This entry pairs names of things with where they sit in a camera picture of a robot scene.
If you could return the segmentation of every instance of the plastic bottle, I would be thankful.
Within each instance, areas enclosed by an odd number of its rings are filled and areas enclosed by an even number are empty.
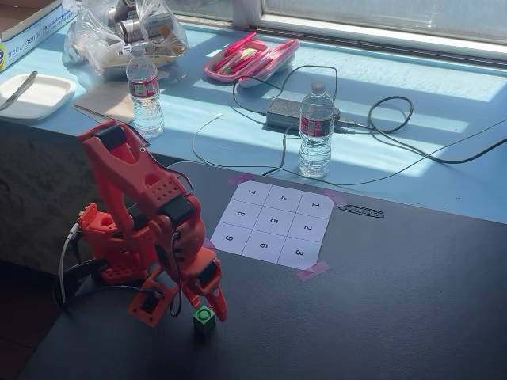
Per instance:
[[[135,128],[145,139],[157,137],[164,131],[164,115],[158,103],[157,67],[146,56],[143,45],[132,49],[127,78],[130,97],[134,101]]]
[[[299,118],[299,169],[307,177],[323,177],[331,163],[331,137],[334,131],[334,103],[321,82],[311,84],[301,102]]]

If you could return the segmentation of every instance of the number grid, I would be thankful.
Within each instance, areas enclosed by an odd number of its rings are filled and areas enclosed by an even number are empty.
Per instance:
[[[317,262],[333,205],[327,196],[244,182],[211,240],[225,252],[306,269]]]

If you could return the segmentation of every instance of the black table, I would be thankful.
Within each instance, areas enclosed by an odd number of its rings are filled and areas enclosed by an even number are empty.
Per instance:
[[[237,173],[173,168],[192,181],[211,237]],[[19,379],[506,379],[507,227],[343,196],[383,218],[335,206],[319,257],[331,270],[302,283],[295,269],[218,252],[228,318],[205,339],[187,302],[152,329],[127,314],[128,291],[82,298]]]

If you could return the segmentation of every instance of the white cable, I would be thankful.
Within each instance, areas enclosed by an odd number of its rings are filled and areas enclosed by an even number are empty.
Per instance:
[[[65,252],[67,251],[67,246],[69,245],[69,241],[71,241],[72,237],[76,235],[76,233],[79,230],[79,224],[75,223],[71,230],[69,231],[69,234],[67,236],[67,239],[65,239],[65,243],[63,244],[62,253],[60,254],[60,264],[59,264],[59,280],[60,280],[60,290],[62,291],[62,304],[64,304],[67,299],[65,297],[65,284],[63,283],[63,258],[65,257]]]
[[[293,175],[295,175],[295,176],[297,176],[297,177],[308,178],[308,179],[310,179],[310,180],[314,180],[314,181],[317,181],[317,182],[322,182],[322,183],[324,183],[324,184],[330,184],[331,186],[335,186],[335,187],[337,187],[337,188],[344,187],[344,186],[357,186],[357,185],[360,185],[360,184],[370,184],[370,183],[372,183],[372,182],[377,182],[377,181],[381,181],[381,180],[386,180],[387,178],[391,178],[391,177],[393,177],[393,176],[396,176],[396,175],[398,175],[398,174],[400,174],[400,173],[404,172],[405,170],[407,170],[407,169],[411,168],[412,166],[416,165],[417,163],[419,163],[419,162],[421,162],[421,161],[425,160],[425,159],[426,159],[426,158],[428,158],[429,156],[433,156],[435,153],[437,153],[437,152],[439,152],[439,151],[441,151],[441,150],[443,150],[443,149],[449,148],[450,146],[453,146],[453,145],[455,145],[455,144],[457,144],[457,143],[461,143],[462,141],[465,141],[465,140],[471,139],[472,137],[475,137],[475,136],[477,136],[477,135],[480,135],[480,134],[482,134],[482,133],[484,133],[484,132],[488,131],[489,129],[491,129],[491,128],[493,128],[493,127],[496,127],[498,124],[501,124],[501,123],[503,123],[503,122],[507,121],[507,119],[503,119],[503,120],[499,121],[498,123],[495,123],[495,124],[493,124],[493,125],[489,126],[488,128],[483,129],[482,131],[479,131],[479,132],[474,133],[473,135],[467,136],[467,137],[465,137],[465,138],[463,138],[463,139],[461,139],[461,140],[455,141],[455,142],[453,142],[453,143],[451,143],[451,144],[448,144],[448,145],[442,146],[442,147],[438,148],[437,150],[434,150],[433,152],[431,152],[431,153],[428,153],[428,154],[424,155],[424,156],[423,156],[422,158],[420,158],[419,160],[417,160],[417,161],[413,162],[412,164],[410,164],[410,165],[406,166],[405,168],[403,168],[403,169],[399,170],[398,172],[396,172],[396,173],[392,173],[392,174],[390,174],[390,175],[388,175],[388,176],[385,176],[385,177],[380,177],[380,178],[376,178],[376,179],[374,179],[374,180],[366,180],[365,182],[357,182],[357,183],[355,183],[355,184],[336,184],[336,183],[331,182],[331,181],[328,181],[328,180],[322,180],[322,179],[319,179],[319,178],[306,177],[306,176],[304,176],[304,175],[303,175],[303,174],[301,174],[301,173],[296,173],[296,172],[292,172],[291,170],[283,169],[281,166],[268,166],[268,165],[220,165],[220,164],[216,164],[216,163],[214,163],[214,162],[211,162],[211,161],[206,160],[205,158],[201,157],[201,156],[200,156],[200,155],[196,152],[196,148],[195,148],[195,141],[196,141],[196,137],[197,137],[197,135],[199,134],[199,132],[201,132],[201,131],[204,129],[204,127],[206,127],[206,126],[207,126],[208,124],[210,124],[212,121],[217,120],[219,117],[221,117],[221,115],[222,115],[222,114],[220,113],[220,114],[218,114],[217,116],[215,116],[213,119],[211,119],[211,120],[209,120],[207,123],[205,123],[205,124],[204,124],[201,128],[199,128],[199,130],[195,133],[195,135],[194,135],[194,136],[193,136],[193,138],[192,138],[192,151],[193,151],[193,153],[194,153],[194,154],[195,154],[195,155],[196,155],[196,156],[197,156],[197,157],[198,157],[198,158],[199,158],[202,162],[205,162],[205,163],[207,163],[207,164],[209,164],[209,165],[211,165],[211,166],[217,166],[217,167],[219,167],[219,168],[266,168],[266,169],[278,169],[278,170],[282,170],[282,171],[284,171],[284,172],[286,172],[286,173],[293,174]],[[288,127],[288,128],[287,128],[287,130],[285,131],[284,142],[285,142],[285,140],[287,139],[287,133],[288,133],[288,131],[289,131],[291,128],[292,128],[292,126]]]

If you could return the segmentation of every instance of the window frame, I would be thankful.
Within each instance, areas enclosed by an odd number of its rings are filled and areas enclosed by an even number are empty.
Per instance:
[[[232,25],[507,61],[507,45],[263,13],[261,1],[233,0]]]

